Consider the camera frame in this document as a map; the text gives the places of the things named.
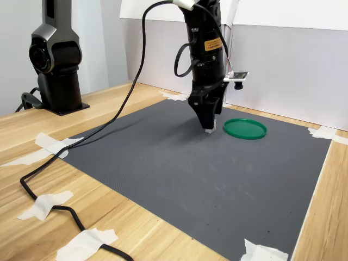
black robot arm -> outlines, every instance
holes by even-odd
[[[42,104],[26,94],[25,108],[33,105],[65,115],[89,107],[81,101],[77,70],[82,52],[71,28],[71,9],[71,0],[42,0],[42,25],[32,33],[29,48]]]
[[[241,89],[243,78],[236,79],[231,72],[225,75],[223,47],[228,47],[221,33],[220,0],[175,0],[184,14],[190,43],[179,50],[175,62],[175,75],[186,76],[192,71],[192,92],[188,98],[204,129],[213,129],[215,114],[221,114],[223,96],[229,82]],[[177,74],[178,59],[185,47],[190,47],[191,66],[186,73]]]

gray mat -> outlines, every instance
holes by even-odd
[[[268,134],[229,136],[231,118],[257,120]],[[330,141],[232,109],[217,121],[209,135],[187,102],[162,101],[117,119],[65,161],[230,260],[245,253],[244,239],[290,260]]]

wooden tabletop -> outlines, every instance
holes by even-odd
[[[46,110],[30,109],[0,117],[0,165],[40,149],[38,133],[62,140],[110,120],[123,102],[130,84],[83,96],[89,109],[57,116]],[[137,84],[121,116],[166,98],[162,89]],[[319,128],[293,120],[236,106],[230,108],[294,124]],[[337,131],[348,138],[348,133]],[[310,204],[293,260],[348,260],[348,146],[332,141]],[[0,167],[0,260],[55,260],[57,250],[80,231],[70,213],[51,211],[45,221],[18,220],[34,201],[19,183],[22,176],[47,159],[32,165]],[[131,200],[111,190],[61,159],[28,181],[37,194],[65,190],[73,197],[72,207],[87,229],[114,229],[119,240],[112,246],[135,260],[225,260],[195,239],[171,226]],[[118,260],[99,250],[91,260]]]

white tape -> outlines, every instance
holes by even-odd
[[[113,229],[83,230],[57,252],[56,261],[83,261],[95,254],[103,244],[110,245],[118,239]]]
[[[199,1],[200,0],[173,0],[173,4],[192,11],[194,4],[198,3]]]
[[[168,100],[173,100],[173,101],[186,101],[187,98],[190,95],[186,94],[167,94],[166,92],[160,91],[160,93],[163,95],[163,97],[167,97]]]
[[[50,136],[39,133],[36,137],[35,144],[42,147],[42,149],[35,151],[31,154],[28,154],[26,156],[23,156],[19,159],[15,159],[11,162],[8,162],[4,165],[1,165],[0,167],[5,166],[13,166],[13,165],[19,165],[19,164],[25,164],[30,165],[32,163],[35,163],[37,161],[43,160],[47,158],[51,154],[56,154],[58,151],[60,151],[62,148],[64,148],[67,145],[74,144],[75,142],[82,140],[82,138],[79,139],[65,139],[62,141],[55,140],[54,138],[51,138]],[[68,155],[68,151],[64,151],[59,158],[64,159]]]
[[[246,253],[240,261],[287,261],[288,254],[275,248],[255,245],[244,239]]]
[[[206,133],[212,134],[214,131],[216,131],[216,119],[214,120],[214,128],[206,129]]]
[[[34,205],[17,218],[25,220],[36,216],[39,220],[44,220],[53,206],[65,203],[72,196],[73,193],[71,191],[64,191],[59,194],[47,194],[38,196],[38,198],[35,200]]]
[[[336,129],[321,126],[319,129],[308,128],[309,133],[312,134],[314,138],[323,138],[328,140],[333,140],[345,145],[348,145],[348,139],[336,135]]]

green lid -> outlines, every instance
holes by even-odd
[[[225,122],[226,133],[239,139],[257,140],[266,136],[267,128],[260,122],[250,119],[231,119]]]

